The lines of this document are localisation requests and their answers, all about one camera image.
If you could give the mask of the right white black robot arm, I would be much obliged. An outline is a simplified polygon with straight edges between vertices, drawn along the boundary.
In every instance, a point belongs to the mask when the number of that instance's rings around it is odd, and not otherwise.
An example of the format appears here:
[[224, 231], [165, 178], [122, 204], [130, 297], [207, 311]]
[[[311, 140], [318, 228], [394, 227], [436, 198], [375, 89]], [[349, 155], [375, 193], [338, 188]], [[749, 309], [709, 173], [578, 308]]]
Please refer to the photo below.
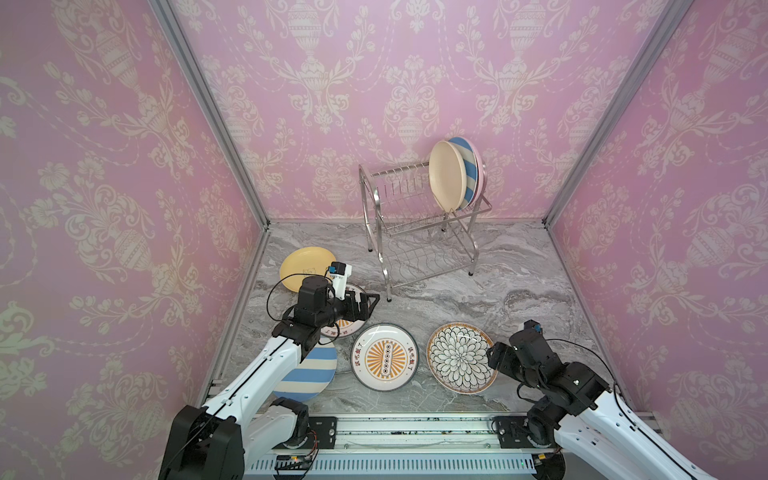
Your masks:
[[523, 430], [540, 449], [575, 455], [607, 479], [711, 479], [645, 423], [591, 367], [564, 362], [527, 321], [486, 350], [489, 367], [539, 391]]

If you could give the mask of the pink plate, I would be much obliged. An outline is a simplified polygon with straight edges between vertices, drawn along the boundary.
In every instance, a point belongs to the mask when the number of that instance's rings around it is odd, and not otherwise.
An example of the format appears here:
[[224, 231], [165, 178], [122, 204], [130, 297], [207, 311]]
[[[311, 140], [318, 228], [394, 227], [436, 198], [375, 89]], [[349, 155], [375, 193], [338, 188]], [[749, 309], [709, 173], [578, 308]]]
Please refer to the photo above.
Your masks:
[[465, 171], [467, 187], [465, 192], [466, 207], [472, 206], [485, 189], [486, 172], [485, 165], [479, 149], [468, 139], [464, 139], [468, 151], [465, 157]]

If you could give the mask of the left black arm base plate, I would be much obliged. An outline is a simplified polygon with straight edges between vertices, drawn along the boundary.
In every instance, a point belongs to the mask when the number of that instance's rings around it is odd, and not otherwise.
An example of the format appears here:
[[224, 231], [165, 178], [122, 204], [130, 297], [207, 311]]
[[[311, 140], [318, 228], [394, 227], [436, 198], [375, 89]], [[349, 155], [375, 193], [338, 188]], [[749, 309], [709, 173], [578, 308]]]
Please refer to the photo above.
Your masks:
[[336, 443], [338, 418], [335, 416], [308, 417], [299, 420], [293, 436], [279, 445], [280, 449], [333, 449]]

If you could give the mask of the beige plate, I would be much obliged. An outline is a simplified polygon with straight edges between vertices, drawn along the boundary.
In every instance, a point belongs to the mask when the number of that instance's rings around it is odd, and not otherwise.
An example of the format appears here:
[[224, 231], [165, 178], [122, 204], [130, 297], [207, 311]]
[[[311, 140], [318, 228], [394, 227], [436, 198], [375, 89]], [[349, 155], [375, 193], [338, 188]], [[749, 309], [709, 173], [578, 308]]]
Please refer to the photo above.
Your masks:
[[439, 141], [429, 158], [429, 182], [432, 194], [445, 212], [459, 209], [466, 191], [464, 159], [448, 141]]

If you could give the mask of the orange sunburst plate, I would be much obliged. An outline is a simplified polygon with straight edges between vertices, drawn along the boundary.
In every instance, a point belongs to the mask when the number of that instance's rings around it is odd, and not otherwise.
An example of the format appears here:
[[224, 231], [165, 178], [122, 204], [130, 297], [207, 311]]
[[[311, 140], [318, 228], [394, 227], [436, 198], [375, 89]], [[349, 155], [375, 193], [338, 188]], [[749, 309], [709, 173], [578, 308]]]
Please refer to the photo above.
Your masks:
[[350, 353], [353, 375], [363, 386], [377, 392], [395, 391], [410, 383], [419, 360], [413, 336], [389, 323], [365, 328]]
[[[361, 295], [365, 292], [363, 288], [354, 284], [348, 284], [347, 289], [355, 292], [355, 300], [357, 302], [361, 301]], [[351, 321], [343, 318], [332, 326], [322, 328], [321, 335], [330, 339], [348, 337], [357, 333], [364, 325], [364, 320]]]

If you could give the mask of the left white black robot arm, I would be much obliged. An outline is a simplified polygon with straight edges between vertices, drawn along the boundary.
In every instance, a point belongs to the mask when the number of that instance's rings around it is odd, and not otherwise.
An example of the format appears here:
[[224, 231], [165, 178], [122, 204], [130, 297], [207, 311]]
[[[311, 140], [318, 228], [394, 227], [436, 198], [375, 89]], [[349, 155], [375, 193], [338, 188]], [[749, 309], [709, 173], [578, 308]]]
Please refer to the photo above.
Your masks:
[[258, 411], [284, 378], [318, 345], [322, 331], [340, 320], [366, 321], [381, 297], [356, 293], [347, 276], [307, 274], [296, 303], [277, 319], [256, 358], [203, 406], [184, 406], [171, 424], [162, 479], [240, 479], [249, 462], [274, 447], [302, 441], [309, 432], [305, 404], [279, 398]]

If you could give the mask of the small electronics board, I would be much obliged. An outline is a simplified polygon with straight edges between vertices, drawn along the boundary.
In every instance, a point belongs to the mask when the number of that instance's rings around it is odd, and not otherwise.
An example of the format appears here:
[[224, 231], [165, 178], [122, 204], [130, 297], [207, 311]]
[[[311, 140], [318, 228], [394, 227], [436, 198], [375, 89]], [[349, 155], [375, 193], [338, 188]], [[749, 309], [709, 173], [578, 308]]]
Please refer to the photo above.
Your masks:
[[313, 455], [278, 455], [275, 459], [277, 472], [307, 472], [315, 461]]

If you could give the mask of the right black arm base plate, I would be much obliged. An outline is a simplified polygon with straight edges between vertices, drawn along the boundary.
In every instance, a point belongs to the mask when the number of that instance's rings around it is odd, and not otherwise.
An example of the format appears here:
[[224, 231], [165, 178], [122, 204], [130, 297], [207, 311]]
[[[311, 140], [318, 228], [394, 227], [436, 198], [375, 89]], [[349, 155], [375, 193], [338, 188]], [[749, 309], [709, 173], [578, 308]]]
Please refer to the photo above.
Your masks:
[[501, 415], [491, 419], [491, 430], [502, 449], [549, 448], [553, 444], [551, 431], [531, 425], [524, 415]]

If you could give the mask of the yellow plate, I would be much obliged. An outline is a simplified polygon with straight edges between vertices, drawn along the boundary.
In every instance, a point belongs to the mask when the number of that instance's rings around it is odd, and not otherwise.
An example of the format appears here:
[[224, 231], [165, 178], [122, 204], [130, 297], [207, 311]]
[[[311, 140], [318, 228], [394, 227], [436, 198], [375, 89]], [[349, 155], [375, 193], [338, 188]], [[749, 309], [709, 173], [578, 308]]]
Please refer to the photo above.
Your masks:
[[323, 274], [336, 256], [322, 247], [300, 248], [289, 254], [282, 262], [279, 278], [282, 285], [291, 292], [297, 293], [307, 274]]

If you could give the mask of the blue striped plate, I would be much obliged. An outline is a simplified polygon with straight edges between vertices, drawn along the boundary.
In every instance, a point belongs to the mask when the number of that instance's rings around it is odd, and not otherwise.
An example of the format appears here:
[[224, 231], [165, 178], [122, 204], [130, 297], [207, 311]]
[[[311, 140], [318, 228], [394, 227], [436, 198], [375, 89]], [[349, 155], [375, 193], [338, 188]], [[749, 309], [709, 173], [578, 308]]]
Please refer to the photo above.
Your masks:
[[474, 201], [478, 192], [480, 179], [478, 157], [473, 144], [466, 138], [457, 136], [450, 138], [448, 142], [459, 151], [464, 162], [466, 186], [462, 202], [458, 207], [458, 210], [464, 210]]
[[306, 402], [322, 393], [335, 377], [338, 354], [333, 343], [317, 345], [273, 391], [275, 397]]

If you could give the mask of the aluminium rail frame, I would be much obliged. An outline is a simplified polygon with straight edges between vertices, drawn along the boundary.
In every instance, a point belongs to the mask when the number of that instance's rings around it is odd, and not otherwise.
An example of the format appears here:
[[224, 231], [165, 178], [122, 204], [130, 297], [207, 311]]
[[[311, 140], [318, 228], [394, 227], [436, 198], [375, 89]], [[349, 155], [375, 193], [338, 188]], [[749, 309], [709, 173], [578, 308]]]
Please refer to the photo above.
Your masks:
[[[302, 479], [309, 473], [335, 477], [386, 474], [429, 476], [530, 473], [536, 479], [562, 479], [560, 449], [502, 449], [491, 430], [490, 414], [342, 415], [333, 449], [280, 449], [279, 445], [248, 469], [277, 479]], [[307, 472], [277, 472], [278, 455], [313, 455]]]

